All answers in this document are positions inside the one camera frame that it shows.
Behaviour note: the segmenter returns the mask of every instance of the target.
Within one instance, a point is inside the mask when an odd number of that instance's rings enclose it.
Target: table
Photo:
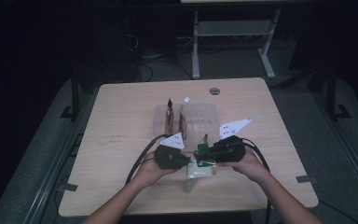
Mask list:
[[[210,94],[218,88],[220,94]],[[220,123],[253,118],[237,136],[251,139],[262,151],[273,175],[305,206],[318,204],[307,175],[262,78],[233,78],[103,85],[98,93],[82,144],[60,205],[64,217],[87,216],[125,184],[134,162],[154,138],[153,115],[168,98],[180,103],[214,104]],[[185,148],[190,155],[194,148]],[[262,209],[264,192],[256,183],[218,167],[217,175],[199,179],[185,192],[186,168],[142,191],[126,214],[173,214]]]

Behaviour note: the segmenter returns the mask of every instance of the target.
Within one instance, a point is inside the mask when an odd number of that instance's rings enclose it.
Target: gray carpet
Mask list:
[[[276,40],[271,45],[268,56],[276,72],[276,79],[268,80],[257,55],[260,43],[245,43],[216,53],[200,55],[201,79],[229,77],[262,77],[268,85],[275,85],[289,78],[294,71],[288,71],[291,53],[295,41]],[[191,56],[187,53],[178,55],[177,63],[167,63],[169,59],[158,59],[148,63],[153,69],[150,81],[187,80],[191,71]],[[149,76],[146,68],[141,69],[144,79]],[[313,187],[321,201],[333,205],[343,213],[358,220],[358,176],[353,171],[350,161],[332,125],[338,125],[348,137],[358,154],[358,103],[351,88],[341,80],[337,82],[337,103],[345,105],[350,111],[351,119],[341,119],[332,123],[320,104],[325,93],[311,93],[306,88],[310,78],[306,77],[285,90],[271,91],[283,121],[295,144],[308,175],[314,178]],[[38,197],[41,183],[51,169],[51,164],[58,150],[69,152],[79,134],[83,133],[97,95],[81,93],[82,114],[75,122],[60,118],[63,109],[71,104],[70,81],[57,94],[33,142],[29,146],[21,164],[14,174],[7,190],[0,201],[0,223],[22,223],[34,199]],[[42,223],[78,223],[83,218],[65,218],[57,215],[62,193],[57,190],[65,183],[70,174],[75,157],[65,160],[62,171],[57,176],[55,187],[46,199],[46,211],[37,213]],[[311,209],[325,223],[354,223],[330,206],[319,203]],[[264,223],[265,211],[253,211],[254,223]],[[270,223],[279,223],[274,212]]]

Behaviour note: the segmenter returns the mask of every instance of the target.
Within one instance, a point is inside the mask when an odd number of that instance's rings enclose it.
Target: dark background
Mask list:
[[[355,2],[284,7],[275,38],[298,39],[292,63],[296,69],[311,66],[333,49],[338,76],[358,96]],[[126,51],[131,44],[126,33],[137,31],[146,44],[168,49],[164,53],[174,57],[176,36],[192,32],[191,11],[142,11],[136,14],[135,24],[123,20],[124,12],[79,17],[73,11],[56,10],[59,4],[62,6],[60,1],[0,1],[0,197],[55,94],[74,71],[84,91],[105,82],[131,82],[136,74],[129,65],[136,63],[139,55]],[[158,32],[163,33],[162,38],[155,36]],[[107,36],[115,41],[110,42]]]

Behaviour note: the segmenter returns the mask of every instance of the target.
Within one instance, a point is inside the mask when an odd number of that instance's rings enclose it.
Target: clear plastic box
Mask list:
[[[172,105],[173,129],[172,134],[179,133],[179,109],[181,105]],[[167,105],[158,105],[154,110],[153,135],[155,137],[165,133],[165,113]],[[217,108],[213,104],[188,104],[184,108],[184,115],[187,122],[185,147],[196,147],[208,134],[208,143],[211,145],[220,140],[219,118]]]

